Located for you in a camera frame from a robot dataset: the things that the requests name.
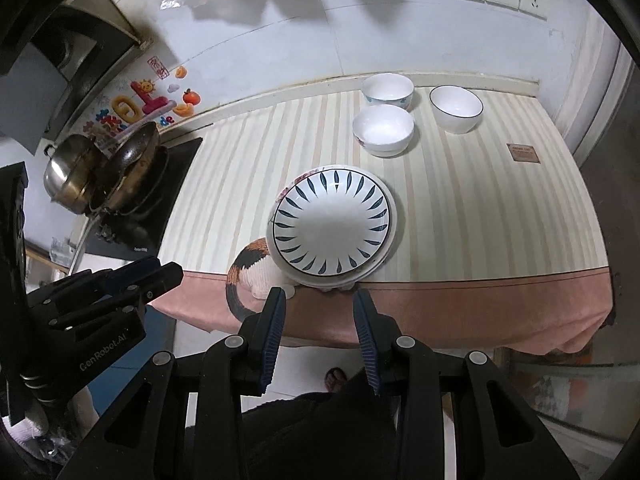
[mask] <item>black gas stove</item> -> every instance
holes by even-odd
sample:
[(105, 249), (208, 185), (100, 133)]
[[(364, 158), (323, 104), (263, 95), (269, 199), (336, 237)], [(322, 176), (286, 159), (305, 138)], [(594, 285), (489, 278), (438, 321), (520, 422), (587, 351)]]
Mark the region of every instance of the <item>black gas stove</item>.
[(134, 261), (156, 256), (175, 200), (202, 139), (166, 148), (154, 157), (140, 191), (117, 214), (105, 216), (86, 252)]

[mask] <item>brown label patch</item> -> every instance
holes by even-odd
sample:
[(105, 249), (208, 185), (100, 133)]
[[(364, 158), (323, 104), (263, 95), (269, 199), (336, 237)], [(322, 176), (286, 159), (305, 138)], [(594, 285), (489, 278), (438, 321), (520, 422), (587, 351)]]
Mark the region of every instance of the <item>brown label patch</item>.
[(536, 149), (533, 146), (527, 146), (526, 144), (509, 144), (507, 147), (511, 152), (513, 160), (516, 162), (535, 162), (540, 164), (540, 159), (536, 153)]

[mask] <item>plate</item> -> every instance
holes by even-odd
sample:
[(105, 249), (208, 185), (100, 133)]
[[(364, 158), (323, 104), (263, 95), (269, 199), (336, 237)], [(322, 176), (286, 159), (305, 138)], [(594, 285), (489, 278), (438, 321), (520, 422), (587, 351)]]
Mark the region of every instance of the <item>plate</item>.
[(373, 272), (396, 231), (386, 185), (361, 168), (316, 168), (287, 186), (271, 211), (267, 244), (275, 263), (304, 285), (333, 288)]

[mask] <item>flip-flop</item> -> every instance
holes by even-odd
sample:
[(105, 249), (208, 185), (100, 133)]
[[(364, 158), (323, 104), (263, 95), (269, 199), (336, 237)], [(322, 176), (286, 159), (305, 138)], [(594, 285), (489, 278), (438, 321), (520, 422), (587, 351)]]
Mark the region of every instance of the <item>flip-flop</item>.
[(340, 390), (342, 385), (347, 382), (347, 374), (342, 368), (331, 368), (324, 375), (324, 387), (329, 393), (335, 393)]

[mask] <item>striped tablecloth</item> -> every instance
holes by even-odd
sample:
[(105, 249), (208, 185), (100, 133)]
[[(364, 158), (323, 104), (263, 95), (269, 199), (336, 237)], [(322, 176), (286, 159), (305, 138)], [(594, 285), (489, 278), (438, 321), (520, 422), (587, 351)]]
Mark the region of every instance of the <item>striped tablecloth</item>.
[[(225, 274), (264, 236), (280, 190), (325, 164), (379, 176), (399, 210), (396, 246), (367, 281), (443, 282), (539, 276), (607, 266), (600, 227), (574, 160), (535, 98), (475, 91), (476, 130), (436, 126), (419, 88), (415, 139), (402, 156), (375, 158), (354, 141), (360, 92), (288, 101), (198, 131), (198, 151), (159, 257)], [(515, 162), (507, 143), (534, 146), (540, 164)]]

